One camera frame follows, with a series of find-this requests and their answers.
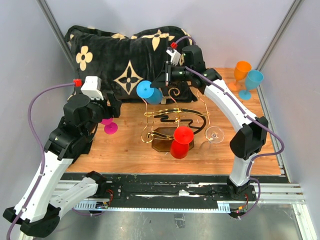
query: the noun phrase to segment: black pillow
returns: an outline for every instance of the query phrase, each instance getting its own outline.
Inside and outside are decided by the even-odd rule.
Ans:
[[[141,31],[129,38],[120,33],[75,25],[68,30],[65,40],[70,45],[80,79],[98,76],[102,79],[102,93],[112,90],[123,102],[140,102],[136,92],[138,83],[143,80],[152,82],[164,62],[170,60],[167,47],[186,35],[179,27],[163,26]],[[181,53],[182,48],[190,44],[191,39],[184,39],[179,42],[177,50]],[[184,64],[183,57],[179,64]],[[197,100],[186,82],[180,82],[177,87],[180,90],[180,95],[174,97],[177,101],[189,103]],[[162,93],[168,96],[167,89],[162,89]]]

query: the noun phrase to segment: gold wire decoration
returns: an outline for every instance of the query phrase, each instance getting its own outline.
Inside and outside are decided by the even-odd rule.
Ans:
[[[157,139],[157,140],[165,140],[165,141],[170,141],[170,140],[173,140],[174,139],[174,136],[172,135],[166,135],[166,134],[163,134],[163,133],[160,133],[160,132],[157,132],[157,131],[154,131],[154,124],[155,123],[161,123],[161,124],[172,124],[172,122],[162,122],[162,121],[153,121],[152,124],[151,124],[151,131],[150,132],[147,132],[146,133],[146,137],[149,139],[151,138],[150,140],[144,140],[144,132],[145,130],[148,128],[149,126],[149,117],[156,117],[156,116],[164,116],[164,115],[168,115],[168,114],[173,114],[175,113],[176,116],[175,118],[168,118],[167,120],[171,120],[171,121],[174,121],[174,123],[177,123],[177,128],[180,126],[181,124],[181,117],[184,117],[184,116],[181,116],[181,113],[189,113],[189,114],[195,114],[195,115],[198,115],[200,117],[202,117],[202,119],[205,120],[205,116],[207,116],[208,118],[208,125],[210,125],[210,113],[208,112],[208,108],[207,108],[207,105],[206,103],[199,97],[199,91],[197,93],[197,96],[198,98],[204,103],[204,106],[205,106],[205,110],[206,110],[206,115],[204,115],[202,112],[198,112],[198,111],[195,111],[195,110],[192,110],[192,109],[183,109],[183,108],[180,108],[178,107],[178,103],[177,101],[172,97],[171,95],[171,92],[175,95],[175,96],[178,96],[180,94],[180,90],[176,87],[172,87],[169,89],[168,91],[168,95],[169,96],[165,96],[164,98],[166,99],[172,99],[172,101],[175,103],[175,108],[171,108],[171,109],[163,109],[163,110],[159,110],[159,111],[155,111],[155,112],[148,112],[148,103],[146,102],[146,100],[144,100],[142,98],[142,100],[144,101],[145,103],[145,113],[144,113],[144,116],[146,117],[146,124],[145,124],[145,127],[144,129],[142,130],[141,132],[141,140],[144,142],[144,143],[151,143],[153,140]]]
[[[208,118],[208,125],[207,125],[206,128],[205,128],[204,136],[205,136],[205,138],[210,142],[210,141],[213,140],[212,137],[208,137],[208,136],[207,136],[207,130],[208,130],[210,124],[211,124],[211,122],[210,122],[210,112],[208,111],[208,107],[207,107],[206,102],[199,96],[199,93],[200,93],[200,91],[197,91],[196,95],[197,95],[198,99],[200,99],[200,101],[203,102],[203,104],[204,104],[204,106],[205,106],[206,117]]]

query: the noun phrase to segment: blue wine glass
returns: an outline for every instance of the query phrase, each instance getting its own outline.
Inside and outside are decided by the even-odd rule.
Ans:
[[[264,75],[258,70],[251,70],[248,72],[248,75],[245,78],[245,88],[246,90],[241,90],[239,92],[239,97],[243,100],[251,99],[251,93],[249,90],[257,88],[260,83],[263,81]]]
[[[150,87],[150,85],[150,81],[141,81],[136,87],[136,93],[140,98],[145,99],[148,104],[160,104],[163,98],[162,92],[158,88]]]

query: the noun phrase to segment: wooden table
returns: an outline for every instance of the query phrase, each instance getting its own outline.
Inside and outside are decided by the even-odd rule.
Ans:
[[[216,68],[216,70],[226,83],[234,81],[233,68]],[[260,117],[263,115],[263,110],[258,93],[256,90],[251,93],[252,98],[242,102],[250,111]],[[229,142],[235,135],[235,131],[228,119],[211,100],[206,97],[201,98],[206,102],[210,112],[211,126],[218,126],[224,131],[223,142],[209,144],[203,130],[194,136],[194,148],[184,159],[175,159],[170,153],[157,152],[151,148],[151,143],[141,141],[141,132],[146,125],[145,104],[125,103],[121,107],[120,118],[114,119],[118,125],[118,131],[113,135],[107,135],[104,132],[104,126],[100,124],[90,154],[80,156],[67,171],[83,173],[97,171],[117,174],[230,174],[234,155],[230,150]],[[149,106],[148,112],[175,108],[175,104]],[[205,112],[205,106],[200,100],[193,103],[179,103],[178,106]],[[268,135],[266,144],[260,153],[271,152],[274,152],[274,148]],[[253,165],[251,174],[280,175],[276,157],[258,158]]]

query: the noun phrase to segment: gray wall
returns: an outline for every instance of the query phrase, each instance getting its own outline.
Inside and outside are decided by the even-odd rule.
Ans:
[[[191,34],[210,67],[256,67],[293,0],[47,0],[65,34],[73,25],[131,36],[175,25]]]
[[[263,73],[276,130],[286,143],[288,172],[300,183],[320,237],[320,1],[304,1]]]
[[[74,74],[35,0],[1,1],[0,31],[2,215],[21,199],[40,164],[40,149],[27,121],[29,102],[47,87],[72,81]],[[42,143],[57,126],[71,91],[53,90],[35,103],[32,118]],[[5,239],[8,227],[0,217],[0,239]]]

